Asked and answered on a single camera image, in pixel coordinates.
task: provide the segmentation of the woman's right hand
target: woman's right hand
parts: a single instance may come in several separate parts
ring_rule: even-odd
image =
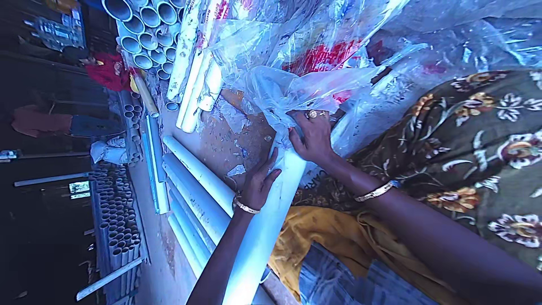
[[[331,124],[327,111],[317,110],[315,118],[307,118],[305,111],[292,111],[292,116],[305,136],[302,141],[295,128],[289,128],[289,137],[295,152],[306,161],[319,166],[331,162],[337,154],[331,148]]]

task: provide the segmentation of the gold bangle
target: gold bangle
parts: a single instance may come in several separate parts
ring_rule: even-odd
[[[383,186],[375,189],[374,191],[372,191],[371,193],[369,193],[367,195],[363,195],[363,196],[354,198],[354,200],[358,201],[358,202],[363,202],[365,200],[378,197],[378,196],[386,193],[387,191],[389,191],[390,188],[392,188],[394,186],[393,184],[394,184],[394,181],[390,181],[390,182],[384,184]]]
[[[258,214],[260,212],[260,210],[249,208],[248,206],[240,203],[239,202],[240,197],[241,197],[240,195],[237,195],[234,197],[234,203],[236,206],[240,207],[243,211],[248,212],[250,214]]]

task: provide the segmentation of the floral print fabric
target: floral print fabric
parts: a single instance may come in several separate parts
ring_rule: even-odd
[[[542,77],[496,71],[435,87],[403,119],[349,158],[383,183],[542,269]],[[300,189],[293,205],[356,214],[356,202],[327,177]]]

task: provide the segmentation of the woman's left hand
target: woman's left hand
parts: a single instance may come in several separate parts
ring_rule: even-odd
[[[275,164],[278,154],[279,151],[275,148],[271,154],[271,158],[262,159],[262,161],[248,172],[241,198],[239,198],[242,204],[259,211],[266,203],[269,190],[281,173],[280,169],[276,169],[267,175],[271,167]]]

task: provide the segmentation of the red garment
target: red garment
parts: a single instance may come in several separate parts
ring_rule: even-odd
[[[90,78],[113,91],[132,91],[130,88],[130,74],[127,70],[124,70],[120,54],[96,53],[94,58],[104,64],[86,65],[85,68],[87,68]],[[120,64],[120,75],[115,74],[115,64]]]
[[[35,138],[57,132],[67,134],[72,125],[72,115],[48,115],[41,113],[36,105],[15,109],[13,117],[13,129]]]

